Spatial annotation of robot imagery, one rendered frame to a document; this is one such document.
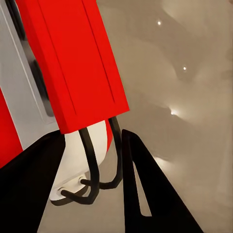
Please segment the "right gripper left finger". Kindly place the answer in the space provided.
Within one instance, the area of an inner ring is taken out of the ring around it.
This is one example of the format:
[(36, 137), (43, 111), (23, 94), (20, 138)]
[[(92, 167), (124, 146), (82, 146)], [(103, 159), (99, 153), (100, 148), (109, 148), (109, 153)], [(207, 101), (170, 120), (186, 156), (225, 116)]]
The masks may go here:
[(0, 168), (0, 233), (37, 233), (65, 147), (57, 130)]

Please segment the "radio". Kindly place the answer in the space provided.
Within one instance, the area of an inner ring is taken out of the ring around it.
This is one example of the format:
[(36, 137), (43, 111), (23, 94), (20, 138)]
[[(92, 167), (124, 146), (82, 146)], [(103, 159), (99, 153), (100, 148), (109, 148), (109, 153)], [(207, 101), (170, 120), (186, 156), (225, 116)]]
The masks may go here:
[[(123, 179), (116, 116), (129, 110), (96, 0), (0, 0), (0, 168), (60, 130), (66, 147), (51, 203), (93, 204)], [(102, 183), (113, 136), (116, 176)]]

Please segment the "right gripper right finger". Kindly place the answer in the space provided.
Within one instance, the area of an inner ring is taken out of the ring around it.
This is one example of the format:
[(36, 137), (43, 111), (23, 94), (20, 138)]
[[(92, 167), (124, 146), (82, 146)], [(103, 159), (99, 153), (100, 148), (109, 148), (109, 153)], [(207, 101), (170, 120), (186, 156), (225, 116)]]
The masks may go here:
[[(125, 233), (204, 233), (141, 138), (122, 130)], [(152, 216), (140, 211), (135, 163)]]

